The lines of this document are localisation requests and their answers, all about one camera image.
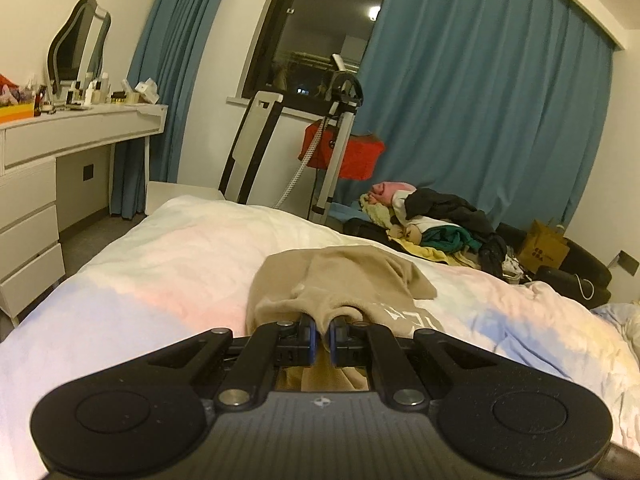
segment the white cord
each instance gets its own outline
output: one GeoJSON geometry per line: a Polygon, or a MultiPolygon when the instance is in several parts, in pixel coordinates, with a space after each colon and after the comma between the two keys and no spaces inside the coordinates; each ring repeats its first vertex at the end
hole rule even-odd
{"type": "Polygon", "coordinates": [[[582,290],[582,281],[580,280],[580,276],[578,276],[577,274],[574,274],[574,276],[575,276],[576,278],[578,278],[578,286],[580,287],[580,294],[582,294],[582,297],[583,297],[585,300],[589,301],[591,298],[593,298],[593,295],[596,293],[596,288],[595,288],[595,286],[593,286],[593,283],[591,283],[589,280],[584,280],[585,282],[589,283],[589,285],[591,285],[591,295],[587,298],[587,297],[584,295],[584,291],[582,290]]]}
{"type": "Polygon", "coordinates": [[[280,209],[280,207],[282,206],[284,201],[287,199],[287,197],[289,196],[293,188],[296,187],[296,184],[298,183],[298,181],[300,180],[300,177],[302,176],[302,172],[305,171],[306,165],[311,160],[311,157],[314,156],[314,153],[316,152],[316,148],[318,147],[318,144],[320,144],[320,141],[322,140],[322,134],[324,134],[324,131],[329,125],[330,120],[331,119],[329,117],[325,117],[320,123],[320,126],[318,127],[318,130],[316,131],[316,134],[314,135],[314,138],[311,141],[311,144],[309,145],[308,150],[306,150],[305,156],[302,158],[300,167],[298,168],[298,170],[296,171],[296,174],[291,179],[291,182],[289,182],[287,189],[284,190],[284,193],[280,197],[280,200],[278,200],[278,203],[275,205],[276,209],[280,209]]]}

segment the ceiling light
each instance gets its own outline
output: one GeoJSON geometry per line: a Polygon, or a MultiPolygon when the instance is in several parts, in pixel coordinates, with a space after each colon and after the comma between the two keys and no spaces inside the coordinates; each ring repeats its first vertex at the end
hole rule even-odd
{"type": "Polygon", "coordinates": [[[378,19],[378,13],[380,12],[380,6],[371,7],[369,9],[369,19],[375,22],[378,19]]]}

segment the pastel bedding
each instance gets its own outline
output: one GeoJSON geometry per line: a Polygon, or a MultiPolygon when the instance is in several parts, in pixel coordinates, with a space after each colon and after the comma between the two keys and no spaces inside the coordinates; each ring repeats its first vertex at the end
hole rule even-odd
{"type": "MultiPolygon", "coordinates": [[[[378,246],[268,208],[171,200],[0,344],[0,480],[45,474],[29,417],[49,390],[213,327],[244,335],[249,286],[268,255],[354,244],[378,246]]],[[[436,287],[438,297],[417,306],[447,333],[592,390],[612,413],[613,441],[640,452],[639,307],[592,314],[544,283],[511,286],[477,270],[403,257],[436,287]]]]}

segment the dressing table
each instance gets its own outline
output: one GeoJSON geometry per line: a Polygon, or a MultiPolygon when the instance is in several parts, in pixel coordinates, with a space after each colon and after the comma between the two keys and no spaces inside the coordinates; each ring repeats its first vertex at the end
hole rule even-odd
{"type": "Polygon", "coordinates": [[[165,105],[94,105],[0,124],[0,310],[17,316],[65,273],[58,243],[56,158],[164,131],[165,105]]]}

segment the black sofa chair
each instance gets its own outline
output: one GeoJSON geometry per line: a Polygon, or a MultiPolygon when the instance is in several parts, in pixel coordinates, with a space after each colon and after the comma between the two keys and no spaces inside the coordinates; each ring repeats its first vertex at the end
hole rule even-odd
{"type": "MultiPolygon", "coordinates": [[[[520,252],[527,237],[526,231],[508,224],[498,225],[496,232],[516,254],[520,252]]],[[[611,272],[589,251],[569,238],[566,240],[569,253],[560,268],[541,266],[533,279],[548,283],[561,296],[571,298],[590,310],[607,303],[611,298],[611,293],[607,290],[611,282],[611,272]]]]}

